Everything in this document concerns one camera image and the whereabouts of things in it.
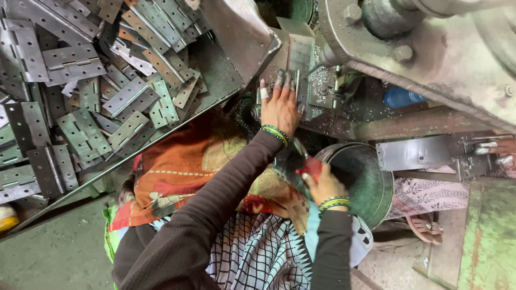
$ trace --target green bangle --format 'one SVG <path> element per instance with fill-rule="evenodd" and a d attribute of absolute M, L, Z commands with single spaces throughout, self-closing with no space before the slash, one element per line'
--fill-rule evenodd
<path fill-rule="evenodd" d="M 343 199 L 343 198 L 330 200 L 330 201 L 328 201 L 328 202 L 322 203 L 322 204 L 319 206 L 319 208 L 320 208 L 320 209 L 323 209 L 323 208 L 326 208 L 326 207 L 330 207 L 332 204 L 335 204 L 335 203 L 345 203 L 345 204 L 348 204 L 348 205 L 349 205 L 349 200 L 347 200 L 347 199 Z"/>
<path fill-rule="evenodd" d="M 274 126 L 271 126 L 271 125 L 263 125 L 262 126 L 262 130 L 271 133 L 276 138 L 278 138 L 281 141 L 281 143 L 283 143 L 283 145 L 285 147 L 288 147 L 289 139 L 285 135 L 285 133 L 283 133 L 280 129 L 278 129 L 278 128 L 274 127 Z"/>
<path fill-rule="evenodd" d="M 323 217 L 323 214 L 326 212 L 326 210 L 328 210 L 329 208 L 332 208 L 334 206 L 349 206 L 349 203 L 345 203 L 345 202 L 338 202 L 338 203 L 334 203 L 334 204 L 331 204 L 327 207 L 324 207 L 324 208 L 320 208 L 319 209 L 319 218 L 322 218 Z"/>
<path fill-rule="evenodd" d="M 328 198 L 328 199 L 325 199 L 320 205 L 319 207 L 321 207 L 323 204 L 329 202 L 329 201 L 332 201 L 332 200 L 336 200 L 336 199 L 346 199 L 346 200 L 349 200 L 349 196 L 337 196 L 337 197 L 331 197 L 331 198 Z"/>

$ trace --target blue plastic bottle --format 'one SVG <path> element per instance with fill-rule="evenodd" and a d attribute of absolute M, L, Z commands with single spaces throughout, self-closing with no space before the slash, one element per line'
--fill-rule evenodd
<path fill-rule="evenodd" d="M 383 102 L 390 109 L 401 108 L 426 100 L 424 96 L 403 88 L 390 89 L 383 96 Z"/>

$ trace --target dark brown sleeve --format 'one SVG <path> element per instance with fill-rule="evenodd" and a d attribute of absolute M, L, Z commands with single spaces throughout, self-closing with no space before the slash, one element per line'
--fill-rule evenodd
<path fill-rule="evenodd" d="M 349 212 L 328 210 L 322 216 L 317 229 L 319 243 L 315 251 L 311 290 L 351 289 L 351 221 Z"/>
<path fill-rule="evenodd" d="M 116 285 L 122 281 L 135 264 L 145 247 L 152 241 L 156 231 L 149 224 L 129 227 L 120 240 L 113 258 L 111 277 Z"/>
<path fill-rule="evenodd" d="M 251 184 L 282 148 L 265 131 L 175 212 L 145 248 L 119 289 L 217 288 L 205 272 L 216 235 Z"/>

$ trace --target machine bolt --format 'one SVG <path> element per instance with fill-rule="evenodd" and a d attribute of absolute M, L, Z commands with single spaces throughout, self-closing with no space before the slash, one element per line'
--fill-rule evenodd
<path fill-rule="evenodd" d="M 505 86 L 505 97 L 512 98 L 514 96 L 514 90 L 510 85 Z"/>
<path fill-rule="evenodd" d="M 261 105 L 257 105 L 255 104 L 252 108 L 251 108 L 251 117 L 255 120 L 255 121 L 260 121 L 261 117 L 262 117 L 262 106 Z"/>
<path fill-rule="evenodd" d="M 344 20 L 349 24 L 355 24 L 362 18 L 362 9 L 357 4 L 351 4 L 344 9 Z"/>
<path fill-rule="evenodd" d="M 321 93 L 321 94 L 327 94 L 328 86 L 325 84 L 319 85 L 318 90 L 319 90 L 319 93 Z"/>
<path fill-rule="evenodd" d="M 394 49 L 393 53 L 394 53 L 394 58 L 398 62 L 409 61 L 414 56 L 414 51 L 408 45 L 398 46 L 397 48 Z"/>

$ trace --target pink sandal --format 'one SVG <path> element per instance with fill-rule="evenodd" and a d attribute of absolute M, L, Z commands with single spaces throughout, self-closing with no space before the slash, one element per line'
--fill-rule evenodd
<path fill-rule="evenodd" d="M 432 221 L 428 214 L 406 216 L 407 223 L 418 238 L 427 243 L 440 245 L 443 243 L 443 227 Z"/>

